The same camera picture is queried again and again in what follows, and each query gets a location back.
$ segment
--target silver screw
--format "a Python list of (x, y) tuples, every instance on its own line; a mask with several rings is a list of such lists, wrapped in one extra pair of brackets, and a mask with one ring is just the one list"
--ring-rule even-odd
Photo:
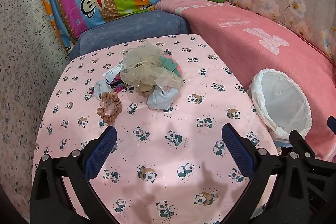
[(75, 158), (78, 157), (81, 154), (81, 152), (79, 150), (74, 150), (71, 152), (71, 155)]
[(265, 148), (260, 148), (258, 149), (258, 153), (262, 156), (266, 155), (267, 154), (267, 150)]
[(48, 155), (48, 154), (44, 154), (44, 155), (41, 157), (42, 160), (47, 160), (48, 158), (49, 158), (49, 155)]
[(296, 159), (297, 158), (297, 153), (295, 152), (290, 152), (289, 155), (291, 156), (291, 158)]

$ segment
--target beige tulle scrunchie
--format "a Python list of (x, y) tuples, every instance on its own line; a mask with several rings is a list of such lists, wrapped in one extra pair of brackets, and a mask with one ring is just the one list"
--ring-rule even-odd
[(122, 104), (120, 102), (118, 93), (116, 93), (115, 91), (111, 91), (111, 92), (104, 92), (101, 95), (101, 101), (103, 102), (103, 104), (105, 106), (108, 106), (112, 103), (114, 103), (114, 110), (112, 112), (111, 115), (106, 114), (106, 108), (105, 107), (99, 107), (97, 109), (97, 114), (104, 120), (107, 122), (107, 125), (111, 126), (119, 113), (121, 113), (122, 111)]

